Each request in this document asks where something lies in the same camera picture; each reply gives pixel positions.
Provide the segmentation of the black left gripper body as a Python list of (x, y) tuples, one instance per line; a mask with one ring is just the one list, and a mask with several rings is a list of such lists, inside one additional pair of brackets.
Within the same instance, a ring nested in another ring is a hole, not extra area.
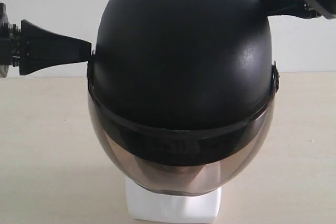
[(6, 78), (9, 67), (19, 66), (20, 29), (10, 24), (5, 3), (1, 3), (1, 78)]

